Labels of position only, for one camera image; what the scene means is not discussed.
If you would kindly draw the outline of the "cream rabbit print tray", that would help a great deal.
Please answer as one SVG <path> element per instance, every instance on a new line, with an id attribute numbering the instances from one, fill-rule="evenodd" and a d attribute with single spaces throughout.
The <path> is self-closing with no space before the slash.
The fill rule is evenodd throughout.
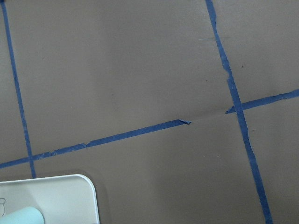
<path id="1" fill-rule="evenodd" d="M 99 224 L 96 190 L 80 174 L 0 183 L 0 217 L 17 210 L 38 209 L 45 224 Z"/>

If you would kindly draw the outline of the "green cup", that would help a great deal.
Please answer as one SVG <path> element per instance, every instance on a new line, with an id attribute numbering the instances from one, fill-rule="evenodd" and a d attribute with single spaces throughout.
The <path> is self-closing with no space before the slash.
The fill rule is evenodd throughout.
<path id="1" fill-rule="evenodd" d="M 1 224 L 44 224 L 42 213 L 34 207 L 26 207 L 0 218 Z"/>

